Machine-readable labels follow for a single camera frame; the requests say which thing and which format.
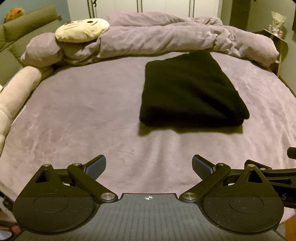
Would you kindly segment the black knit sweater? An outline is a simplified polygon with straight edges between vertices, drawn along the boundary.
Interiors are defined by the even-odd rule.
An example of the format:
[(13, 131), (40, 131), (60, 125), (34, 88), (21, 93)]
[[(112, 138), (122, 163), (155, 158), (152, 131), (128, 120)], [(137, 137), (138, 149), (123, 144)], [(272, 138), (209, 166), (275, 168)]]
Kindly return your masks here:
[(238, 91), (206, 50), (148, 62), (140, 121), (150, 127), (228, 128), (250, 113)]

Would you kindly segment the pink plush toy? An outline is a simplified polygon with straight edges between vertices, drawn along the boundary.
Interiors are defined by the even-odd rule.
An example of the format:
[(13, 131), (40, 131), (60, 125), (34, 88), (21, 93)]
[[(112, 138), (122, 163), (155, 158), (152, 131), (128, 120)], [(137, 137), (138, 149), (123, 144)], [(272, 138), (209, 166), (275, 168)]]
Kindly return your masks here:
[(26, 66), (12, 77), (1, 92), (1, 150), (13, 119), (42, 79), (41, 69)]

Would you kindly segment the wooden bedside shelf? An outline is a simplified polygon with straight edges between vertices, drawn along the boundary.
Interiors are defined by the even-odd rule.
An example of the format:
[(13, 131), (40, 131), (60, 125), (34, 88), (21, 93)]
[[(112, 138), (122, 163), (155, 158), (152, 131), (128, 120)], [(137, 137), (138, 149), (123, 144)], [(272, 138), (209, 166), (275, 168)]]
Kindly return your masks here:
[(276, 61), (273, 64), (271, 64), (271, 70), (278, 78), (280, 78), (280, 70), (281, 70), (282, 60), (283, 60), (283, 49), (284, 49), (284, 46), (287, 46), (287, 42), (267, 29), (264, 29), (263, 31), (265, 34), (267, 34), (267, 36), (270, 39), (272, 39), (278, 51), (278, 57)]

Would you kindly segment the purple pillow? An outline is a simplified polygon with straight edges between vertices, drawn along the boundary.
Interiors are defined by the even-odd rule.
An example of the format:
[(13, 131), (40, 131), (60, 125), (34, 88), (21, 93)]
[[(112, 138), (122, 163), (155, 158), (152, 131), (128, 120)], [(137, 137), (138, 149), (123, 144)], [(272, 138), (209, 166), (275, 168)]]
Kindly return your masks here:
[(25, 66), (43, 68), (60, 62), (63, 51), (57, 44), (54, 33), (43, 33), (30, 40), (21, 62)]

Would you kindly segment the cream face plush cushion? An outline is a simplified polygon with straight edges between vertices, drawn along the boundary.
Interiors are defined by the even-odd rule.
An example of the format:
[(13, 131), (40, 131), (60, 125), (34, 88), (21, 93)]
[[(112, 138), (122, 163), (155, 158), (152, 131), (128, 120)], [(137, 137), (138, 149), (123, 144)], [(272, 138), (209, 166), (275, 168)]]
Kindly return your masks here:
[(96, 40), (109, 26), (108, 21), (99, 18), (70, 21), (56, 30), (55, 37), (60, 42), (85, 43)]

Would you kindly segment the green padded headboard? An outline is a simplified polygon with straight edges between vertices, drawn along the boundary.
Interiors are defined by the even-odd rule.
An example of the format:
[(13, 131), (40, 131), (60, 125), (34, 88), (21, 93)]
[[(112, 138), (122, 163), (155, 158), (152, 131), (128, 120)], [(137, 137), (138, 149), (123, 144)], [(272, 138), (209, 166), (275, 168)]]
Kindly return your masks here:
[(42, 33), (53, 33), (60, 25), (54, 4), (1, 24), (1, 87), (22, 68), (20, 58), (30, 40)]

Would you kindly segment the purple rumpled duvet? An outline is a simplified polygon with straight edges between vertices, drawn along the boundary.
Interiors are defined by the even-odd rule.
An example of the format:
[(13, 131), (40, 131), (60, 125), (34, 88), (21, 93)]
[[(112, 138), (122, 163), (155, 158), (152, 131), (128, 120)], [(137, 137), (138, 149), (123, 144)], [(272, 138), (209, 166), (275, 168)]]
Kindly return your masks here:
[(208, 49), (268, 67), (278, 57), (270, 38), (225, 26), (215, 16), (181, 18), (145, 12), (110, 15), (107, 20), (109, 30), (97, 40), (60, 43), (64, 60), (73, 65), (85, 65), (117, 56)]

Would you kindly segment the orange plush toy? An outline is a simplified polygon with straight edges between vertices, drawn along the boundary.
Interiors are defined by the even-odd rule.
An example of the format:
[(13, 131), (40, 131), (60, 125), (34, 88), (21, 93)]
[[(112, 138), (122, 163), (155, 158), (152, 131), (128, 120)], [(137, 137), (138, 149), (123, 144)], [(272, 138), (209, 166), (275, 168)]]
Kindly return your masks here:
[(20, 7), (14, 8), (7, 13), (6, 17), (4, 18), (4, 23), (15, 20), (20, 16), (23, 16), (24, 14), (25, 14), (25, 11), (23, 8), (20, 8)]

